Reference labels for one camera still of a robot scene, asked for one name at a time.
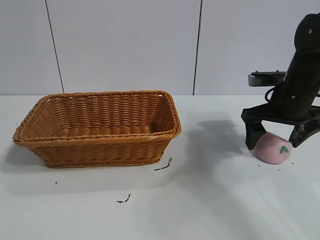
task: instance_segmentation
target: brown woven basket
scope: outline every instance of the brown woven basket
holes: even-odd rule
[[[139,166],[157,163],[181,130],[163,91],[65,93],[39,100],[13,140],[49,168]]]

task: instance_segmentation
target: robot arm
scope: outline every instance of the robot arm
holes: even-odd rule
[[[289,138],[294,148],[320,132],[320,107],[312,105],[320,91],[320,13],[301,21],[294,46],[287,72],[256,71],[248,76],[251,87],[274,86],[265,94],[265,104],[242,111],[249,150],[266,133],[262,121],[294,126]]]

